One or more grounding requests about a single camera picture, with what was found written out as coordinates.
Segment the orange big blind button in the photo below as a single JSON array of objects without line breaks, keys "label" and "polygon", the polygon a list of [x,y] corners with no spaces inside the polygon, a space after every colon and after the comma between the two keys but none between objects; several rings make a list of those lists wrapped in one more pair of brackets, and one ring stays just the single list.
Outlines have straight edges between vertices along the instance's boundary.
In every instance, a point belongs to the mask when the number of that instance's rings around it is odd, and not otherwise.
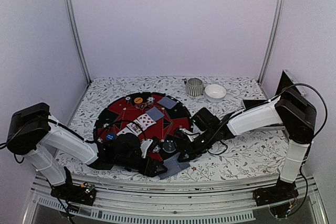
[{"label": "orange big blind button", "polygon": [[143,99],[141,97],[137,97],[137,98],[134,99],[135,104],[140,104],[142,102],[143,102]]}]

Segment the king of diamonds card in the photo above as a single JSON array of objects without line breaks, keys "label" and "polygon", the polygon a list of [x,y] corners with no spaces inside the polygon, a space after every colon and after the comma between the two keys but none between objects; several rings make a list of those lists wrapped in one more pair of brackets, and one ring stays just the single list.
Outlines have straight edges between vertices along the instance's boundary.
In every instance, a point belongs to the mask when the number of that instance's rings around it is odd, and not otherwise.
[{"label": "king of diamonds card", "polygon": [[139,135],[142,133],[142,128],[139,124],[135,122],[130,122],[127,124],[127,128],[129,128],[134,134]]}]

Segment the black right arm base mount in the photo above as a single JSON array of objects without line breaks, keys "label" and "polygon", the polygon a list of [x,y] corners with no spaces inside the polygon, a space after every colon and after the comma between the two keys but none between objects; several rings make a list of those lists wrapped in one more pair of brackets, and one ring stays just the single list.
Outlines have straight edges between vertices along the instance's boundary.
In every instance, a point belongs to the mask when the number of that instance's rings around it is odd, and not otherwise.
[{"label": "black right arm base mount", "polygon": [[253,199],[257,206],[271,205],[286,201],[284,204],[270,207],[270,213],[276,219],[286,219],[298,212],[305,203],[308,195],[308,181],[305,180],[304,198],[298,203],[298,189],[296,183],[287,183],[278,179],[274,186],[261,187],[253,191]]}]

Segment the red black chip stack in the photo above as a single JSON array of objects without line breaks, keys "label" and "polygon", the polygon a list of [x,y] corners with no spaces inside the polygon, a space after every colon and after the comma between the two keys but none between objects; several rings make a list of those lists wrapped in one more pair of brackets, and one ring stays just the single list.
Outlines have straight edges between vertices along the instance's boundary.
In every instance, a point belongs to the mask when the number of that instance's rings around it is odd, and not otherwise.
[{"label": "red black chip stack", "polygon": [[125,101],[125,104],[129,104],[131,102],[131,98],[130,97],[126,97],[124,101]]},{"label": "red black chip stack", "polygon": [[110,127],[111,127],[111,125],[110,125],[109,123],[106,123],[106,124],[103,125],[102,130],[103,130],[103,131],[109,130]]}]

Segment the blue small blind button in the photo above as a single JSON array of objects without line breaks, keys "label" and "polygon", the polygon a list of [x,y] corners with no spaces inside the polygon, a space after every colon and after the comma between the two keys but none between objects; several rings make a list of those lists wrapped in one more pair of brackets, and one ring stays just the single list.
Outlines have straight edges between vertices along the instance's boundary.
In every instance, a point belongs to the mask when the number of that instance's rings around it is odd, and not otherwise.
[{"label": "blue small blind button", "polygon": [[109,133],[105,136],[106,141],[114,141],[116,139],[116,135],[114,133]]}]

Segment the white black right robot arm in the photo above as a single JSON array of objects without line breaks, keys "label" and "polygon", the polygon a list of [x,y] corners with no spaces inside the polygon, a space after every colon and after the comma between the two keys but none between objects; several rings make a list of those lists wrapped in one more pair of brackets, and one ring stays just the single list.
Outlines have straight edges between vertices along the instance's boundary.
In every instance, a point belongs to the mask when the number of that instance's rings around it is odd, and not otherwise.
[{"label": "white black right robot arm", "polygon": [[256,204],[289,200],[298,196],[295,180],[302,172],[313,139],[320,133],[315,129],[316,108],[294,90],[294,85],[284,88],[278,95],[261,104],[239,112],[232,112],[219,119],[207,108],[201,108],[191,118],[201,130],[192,137],[185,130],[177,136],[185,140],[178,157],[187,162],[204,154],[215,142],[235,138],[243,133],[274,124],[281,124],[289,135],[286,159],[274,186],[258,188],[253,192]]}]

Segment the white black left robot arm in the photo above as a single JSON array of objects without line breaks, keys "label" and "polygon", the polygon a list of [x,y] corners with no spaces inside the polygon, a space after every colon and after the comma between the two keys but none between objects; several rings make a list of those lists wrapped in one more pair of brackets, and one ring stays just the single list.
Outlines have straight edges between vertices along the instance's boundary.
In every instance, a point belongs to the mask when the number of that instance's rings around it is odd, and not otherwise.
[{"label": "white black left robot arm", "polygon": [[6,142],[1,143],[1,149],[7,148],[15,156],[22,156],[43,174],[51,187],[51,196],[92,205],[96,197],[95,186],[88,182],[74,185],[68,168],[57,163],[46,149],[47,145],[95,170],[110,170],[117,165],[147,177],[167,172],[162,161],[148,156],[148,152],[159,143],[157,137],[140,140],[130,129],[111,137],[105,133],[111,126],[105,125],[92,141],[85,140],[59,123],[50,114],[48,104],[37,103],[12,115],[8,137]]}]

